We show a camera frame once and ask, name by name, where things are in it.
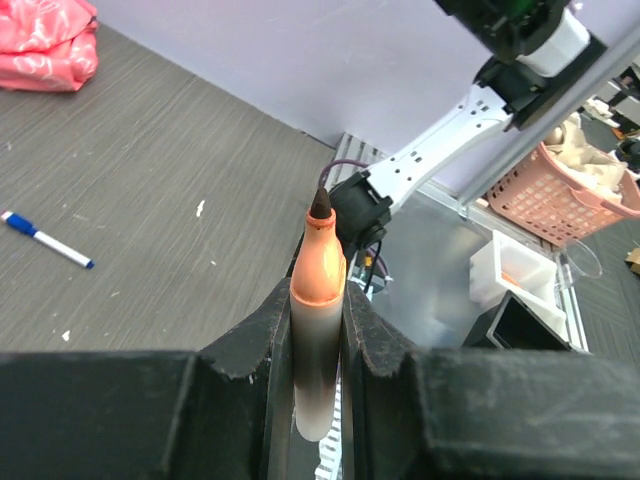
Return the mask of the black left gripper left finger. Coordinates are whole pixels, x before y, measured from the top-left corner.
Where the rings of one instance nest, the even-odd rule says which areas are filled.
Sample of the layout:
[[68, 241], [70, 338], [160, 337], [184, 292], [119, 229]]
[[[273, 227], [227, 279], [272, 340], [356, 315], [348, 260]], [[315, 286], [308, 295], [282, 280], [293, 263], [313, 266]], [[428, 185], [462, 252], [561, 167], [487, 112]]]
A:
[[5, 479], [283, 479], [289, 282], [200, 351], [5, 352]]

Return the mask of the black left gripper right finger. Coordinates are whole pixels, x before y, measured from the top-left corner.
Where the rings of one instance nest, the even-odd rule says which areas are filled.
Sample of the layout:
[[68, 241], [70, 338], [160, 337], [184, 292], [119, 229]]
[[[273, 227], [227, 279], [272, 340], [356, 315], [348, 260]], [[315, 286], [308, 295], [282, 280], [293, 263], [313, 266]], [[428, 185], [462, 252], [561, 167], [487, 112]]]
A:
[[639, 375], [580, 353], [425, 349], [346, 286], [347, 479], [635, 479]]

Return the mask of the grey highlighter with orange tip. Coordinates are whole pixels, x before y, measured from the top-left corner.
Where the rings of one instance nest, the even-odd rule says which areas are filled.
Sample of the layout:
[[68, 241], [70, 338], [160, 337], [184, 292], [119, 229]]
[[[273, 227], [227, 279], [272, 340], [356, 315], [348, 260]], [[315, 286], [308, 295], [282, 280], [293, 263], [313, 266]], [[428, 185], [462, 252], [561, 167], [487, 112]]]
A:
[[320, 187], [306, 213], [289, 290], [295, 420], [309, 442], [324, 438], [333, 422], [347, 273], [336, 223]]

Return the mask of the white marker with blue end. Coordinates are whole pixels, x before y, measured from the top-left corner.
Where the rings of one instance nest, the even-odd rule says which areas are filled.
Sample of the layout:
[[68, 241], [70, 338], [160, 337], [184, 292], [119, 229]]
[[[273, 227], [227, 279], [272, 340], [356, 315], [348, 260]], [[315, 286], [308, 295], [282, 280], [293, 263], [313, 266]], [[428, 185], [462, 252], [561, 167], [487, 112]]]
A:
[[56, 253], [62, 255], [63, 257], [67, 258], [68, 260], [71, 260], [72, 262], [80, 265], [85, 269], [92, 269], [95, 266], [94, 261], [89, 257], [81, 254], [75, 249], [56, 240], [55, 238], [51, 237], [50, 235], [42, 231], [37, 231], [33, 235], [33, 238], [36, 241], [40, 242], [41, 244], [45, 245], [46, 247], [52, 249]]

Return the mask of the blue marker cap with eraser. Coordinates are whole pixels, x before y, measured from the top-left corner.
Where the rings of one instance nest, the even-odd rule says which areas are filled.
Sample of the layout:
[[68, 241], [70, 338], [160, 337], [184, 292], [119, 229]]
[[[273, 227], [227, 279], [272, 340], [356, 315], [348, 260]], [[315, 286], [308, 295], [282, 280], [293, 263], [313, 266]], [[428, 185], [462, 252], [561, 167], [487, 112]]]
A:
[[29, 237], [34, 237], [39, 232], [31, 221], [12, 211], [3, 212], [1, 220], [10, 228]]

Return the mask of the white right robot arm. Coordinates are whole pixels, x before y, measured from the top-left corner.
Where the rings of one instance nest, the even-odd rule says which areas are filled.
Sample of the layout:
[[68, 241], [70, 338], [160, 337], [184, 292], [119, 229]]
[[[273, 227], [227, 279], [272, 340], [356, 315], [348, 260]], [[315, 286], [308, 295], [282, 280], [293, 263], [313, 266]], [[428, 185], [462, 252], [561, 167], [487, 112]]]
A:
[[492, 56], [444, 117], [331, 190], [336, 233], [348, 258], [381, 241], [392, 215], [458, 154], [503, 131], [534, 124], [607, 50], [566, 1], [442, 1], [439, 6]]

